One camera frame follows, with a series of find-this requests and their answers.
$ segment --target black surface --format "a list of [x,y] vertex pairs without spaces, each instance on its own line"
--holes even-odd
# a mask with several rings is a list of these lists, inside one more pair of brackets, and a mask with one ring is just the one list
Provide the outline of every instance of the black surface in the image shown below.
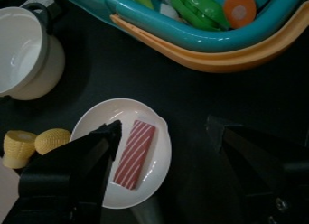
[[0,107],[0,136],[21,129],[72,130],[86,110],[111,98],[132,98],[167,121],[172,158],[156,194],[167,223],[240,223],[223,168],[204,144],[208,115],[304,145],[309,118],[309,31],[263,66],[210,74],[160,53],[69,5],[54,36],[66,64],[54,89],[33,101]]

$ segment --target white pot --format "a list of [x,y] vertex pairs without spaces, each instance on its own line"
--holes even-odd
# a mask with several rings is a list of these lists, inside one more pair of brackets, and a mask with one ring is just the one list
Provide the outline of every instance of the white pot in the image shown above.
[[64,70],[64,51],[33,13],[0,9],[0,97],[28,100],[54,87]]

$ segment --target toy food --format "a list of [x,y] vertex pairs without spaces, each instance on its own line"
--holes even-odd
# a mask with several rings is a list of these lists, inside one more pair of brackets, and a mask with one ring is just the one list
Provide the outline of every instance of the toy food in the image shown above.
[[62,128],[52,128],[40,133],[34,139],[34,149],[38,154],[44,155],[58,146],[68,143],[70,133]]
[[34,142],[36,134],[10,130],[5,134],[4,138],[4,158],[2,164],[5,167],[12,169],[22,168],[34,153]]
[[226,31],[228,21],[215,0],[169,0],[184,21],[205,31]]
[[133,121],[129,138],[120,157],[113,182],[124,188],[133,190],[141,171],[143,161],[148,152],[155,134],[155,126]]

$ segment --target red and white striped toy food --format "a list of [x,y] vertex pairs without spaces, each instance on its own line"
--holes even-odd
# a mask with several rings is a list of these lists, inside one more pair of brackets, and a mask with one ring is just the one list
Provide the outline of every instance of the red and white striped toy food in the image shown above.
[[140,120],[133,121],[113,177],[113,182],[129,190],[135,189],[139,180],[153,134],[155,126]]

